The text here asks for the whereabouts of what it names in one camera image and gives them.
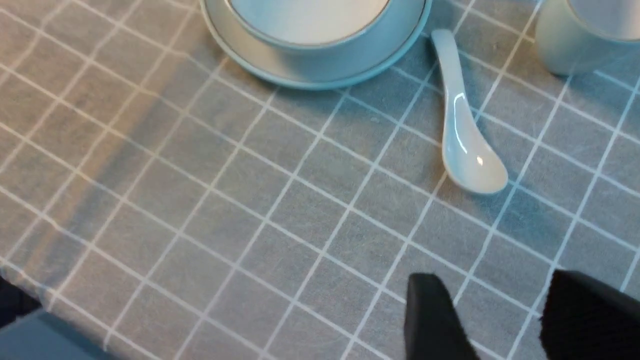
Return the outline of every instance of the ceramic spoon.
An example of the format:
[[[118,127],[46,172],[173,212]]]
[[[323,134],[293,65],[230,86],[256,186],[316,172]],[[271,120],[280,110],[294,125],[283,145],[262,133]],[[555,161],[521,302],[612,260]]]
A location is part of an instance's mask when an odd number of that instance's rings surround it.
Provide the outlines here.
[[[461,188],[493,194],[507,185],[507,169],[478,130],[465,93],[458,47],[449,30],[431,33],[445,90],[442,160],[451,180]]]

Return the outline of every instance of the plate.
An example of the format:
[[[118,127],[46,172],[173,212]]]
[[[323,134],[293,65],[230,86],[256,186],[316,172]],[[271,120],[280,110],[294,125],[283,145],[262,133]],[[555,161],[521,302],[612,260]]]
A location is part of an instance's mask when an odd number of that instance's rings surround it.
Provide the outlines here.
[[[200,2],[212,36],[240,66],[266,81],[305,90],[350,86],[384,71],[413,45],[431,9],[431,0],[390,0],[375,23],[348,42],[287,51],[247,31],[227,0]]]

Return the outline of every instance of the cup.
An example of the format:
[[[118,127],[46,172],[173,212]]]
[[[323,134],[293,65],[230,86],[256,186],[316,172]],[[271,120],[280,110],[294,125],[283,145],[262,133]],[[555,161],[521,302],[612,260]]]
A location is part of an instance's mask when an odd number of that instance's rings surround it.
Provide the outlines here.
[[[536,48],[557,75],[593,71],[629,55],[640,48],[640,0],[546,0]]]

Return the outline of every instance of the black object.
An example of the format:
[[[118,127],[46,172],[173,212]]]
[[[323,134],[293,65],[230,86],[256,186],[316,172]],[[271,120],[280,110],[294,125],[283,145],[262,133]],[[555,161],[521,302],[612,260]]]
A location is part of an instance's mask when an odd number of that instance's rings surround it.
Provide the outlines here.
[[[640,359],[640,302],[592,277],[556,270],[542,314],[549,359]]]
[[[40,308],[40,303],[0,277],[0,328]]]
[[[407,360],[479,360],[447,288],[436,275],[409,276],[404,347]]]

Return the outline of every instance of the tableware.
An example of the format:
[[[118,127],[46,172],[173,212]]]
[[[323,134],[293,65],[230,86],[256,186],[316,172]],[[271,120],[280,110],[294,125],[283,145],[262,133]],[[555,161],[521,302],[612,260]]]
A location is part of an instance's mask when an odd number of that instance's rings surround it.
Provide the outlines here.
[[[546,0],[536,48],[542,64],[558,75],[593,71],[630,55],[640,49],[640,1]]]
[[[248,31],[227,1],[200,0],[205,21],[220,47],[256,76],[306,90],[350,86],[384,71],[413,45],[431,9],[431,0],[388,0],[380,16],[357,36],[334,38],[325,45],[307,41],[283,49],[284,43],[274,45]]]
[[[348,42],[399,0],[227,0],[253,36],[285,50],[326,49]]]
[[[493,194],[507,185],[507,169],[474,122],[462,79],[458,47],[446,29],[434,30],[435,46],[445,92],[442,161],[459,187],[474,193]]]

